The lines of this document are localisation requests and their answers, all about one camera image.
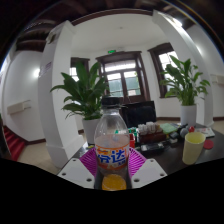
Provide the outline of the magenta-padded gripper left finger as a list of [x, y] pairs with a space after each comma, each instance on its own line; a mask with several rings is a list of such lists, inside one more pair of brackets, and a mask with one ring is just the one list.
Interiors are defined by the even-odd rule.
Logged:
[[72, 158], [59, 172], [58, 176], [78, 186], [93, 189], [97, 175], [95, 149], [88, 150], [80, 158]]

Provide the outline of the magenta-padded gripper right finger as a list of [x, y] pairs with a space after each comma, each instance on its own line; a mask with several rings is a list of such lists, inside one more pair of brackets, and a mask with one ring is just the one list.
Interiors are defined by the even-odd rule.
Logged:
[[146, 159], [134, 148], [130, 149], [128, 173], [133, 189], [143, 187], [166, 176], [166, 172], [154, 159]]

